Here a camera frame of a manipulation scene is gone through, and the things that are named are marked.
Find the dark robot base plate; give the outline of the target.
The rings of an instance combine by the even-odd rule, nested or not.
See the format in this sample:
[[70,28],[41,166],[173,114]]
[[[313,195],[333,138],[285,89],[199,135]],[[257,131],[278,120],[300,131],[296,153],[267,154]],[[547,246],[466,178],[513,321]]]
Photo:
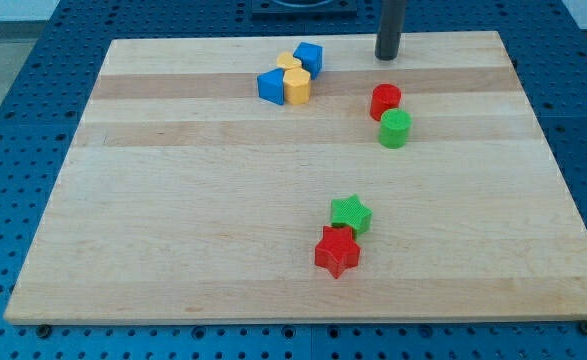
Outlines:
[[301,15],[356,15],[356,0],[251,0],[253,18]]

